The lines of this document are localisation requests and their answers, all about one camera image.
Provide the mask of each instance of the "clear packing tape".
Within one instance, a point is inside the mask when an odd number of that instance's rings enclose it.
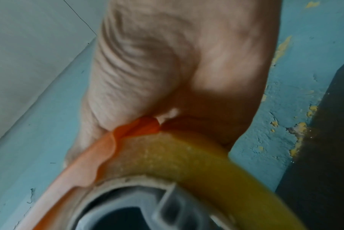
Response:
[[[83,152],[49,186],[17,230],[71,230],[86,203],[113,184],[140,184],[145,175],[175,181],[201,201],[233,216],[241,230],[304,230],[285,204],[206,137],[163,130],[143,117],[110,132]]]

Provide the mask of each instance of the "dark panel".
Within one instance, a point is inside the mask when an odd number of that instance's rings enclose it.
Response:
[[[309,229],[344,229],[344,65],[276,193]]]

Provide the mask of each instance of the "gray plastic spool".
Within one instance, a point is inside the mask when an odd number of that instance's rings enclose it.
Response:
[[[135,210],[141,212],[144,221],[140,221],[135,215]],[[107,219],[111,222],[102,224]],[[113,219],[117,219],[119,223],[120,219],[123,219],[123,226],[113,223]],[[101,204],[86,212],[75,228],[75,230],[104,229],[221,230],[222,228],[212,221],[209,212],[198,200],[175,185],[167,191],[142,186],[119,189]]]

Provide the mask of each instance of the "white ceiling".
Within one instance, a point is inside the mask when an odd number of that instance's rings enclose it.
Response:
[[[0,138],[96,36],[106,0],[66,2],[0,0]]]

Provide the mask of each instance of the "hand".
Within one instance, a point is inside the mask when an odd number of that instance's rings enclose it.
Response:
[[[65,164],[141,116],[230,149],[259,107],[281,0],[112,0]]]

